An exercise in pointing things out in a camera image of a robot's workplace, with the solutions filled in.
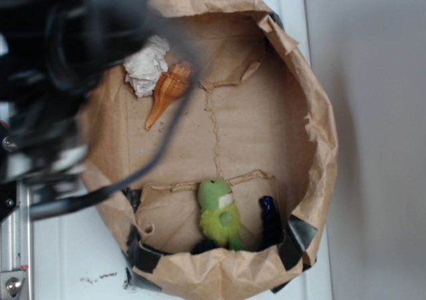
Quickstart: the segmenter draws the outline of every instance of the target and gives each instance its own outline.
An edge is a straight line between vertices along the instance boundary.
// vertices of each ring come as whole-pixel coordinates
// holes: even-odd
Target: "brown paper bag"
[[[122,193],[98,211],[134,260],[133,270],[165,293],[245,299],[279,286],[316,261],[337,172],[328,97],[261,0],[150,4],[188,32],[200,54],[200,88],[165,158],[132,185],[143,188],[136,213]],[[83,174],[90,190],[149,161],[180,103],[172,103],[147,132],[152,98],[136,99],[124,76],[122,66],[109,70],[85,110],[85,128],[98,138]],[[249,250],[261,235],[260,196],[275,197],[284,241],[261,252],[221,248],[191,255],[202,239],[197,184],[212,177],[233,185]]]

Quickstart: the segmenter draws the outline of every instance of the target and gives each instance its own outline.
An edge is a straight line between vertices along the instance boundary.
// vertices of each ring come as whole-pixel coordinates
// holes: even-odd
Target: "stuffed animal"
[[[244,250],[240,237],[240,212],[232,188],[221,179],[204,180],[198,189],[201,205],[200,227],[203,234],[220,247]]]

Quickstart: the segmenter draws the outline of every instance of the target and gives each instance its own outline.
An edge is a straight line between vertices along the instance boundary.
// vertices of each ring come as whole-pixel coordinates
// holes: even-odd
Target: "screw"
[[[12,207],[13,205],[15,205],[15,201],[13,199],[6,200],[7,207]]]
[[[16,149],[18,149],[18,145],[16,145],[16,143],[14,143],[8,136],[4,137],[1,144],[3,145],[4,150],[7,152],[14,152]]]
[[[10,278],[6,282],[6,290],[13,296],[16,295],[22,288],[22,283],[15,277]]]

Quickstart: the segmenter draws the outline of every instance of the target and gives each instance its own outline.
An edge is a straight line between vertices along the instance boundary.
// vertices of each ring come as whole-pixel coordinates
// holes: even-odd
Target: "black wire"
[[[196,55],[191,53],[190,47],[185,43],[186,38],[181,35],[178,31],[176,31],[176,27],[173,28],[169,22],[165,22],[159,26],[160,32],[159,35],[163,34],[163,36],[167,37],[171,44],[174,43],[174,47],[181,53],[181,56],[194,65],[193,66],[193,74],[190,78],[190,84],[188,90],[185,92],[185,95],[182,97],[182,101],[177,108],[174,116],[172,118],[172,122],[170,126],[167,128],[164,138],[160,144],[159,149],[156,151],[154,157],[149,161],[146,165],[141,167],[139,170],[130,174],[129,176],[123,178],[122,180],[106,186],[99,188],[93,192],[88,194],[77,196],[77,197],[69,197],[62,198],[58,200],[54,200],[52,202],[34,204],[30,207],[30,216],[32,220],[40,220],[49,217],[59,216],[62,214],[67,214],[71,212],[76,212],[78,210],[87,208],[89,206],[93,206],[99,204],[100,202],[109,198],[113,193],[122,190],[127,187],[129,184],[135,182],[139,178],[143,177],[147,173],[149,173],[161,160],[161,158],[166,154],[168,149],[168,145],[172,139],[173,132],[176,130],[178,122],[184,113],[189,101],[190,96],[195,89],[198,81],[198,69],[196,67]]]

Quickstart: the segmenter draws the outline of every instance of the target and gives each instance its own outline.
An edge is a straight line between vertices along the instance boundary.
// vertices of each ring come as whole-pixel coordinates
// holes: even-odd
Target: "seashell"
[[[190,63],[172,64],[168,72],[162,72],[154,89],[154,105],[146,119],[145,129],[150,130],[168,105],[182,97],[189,85]]]

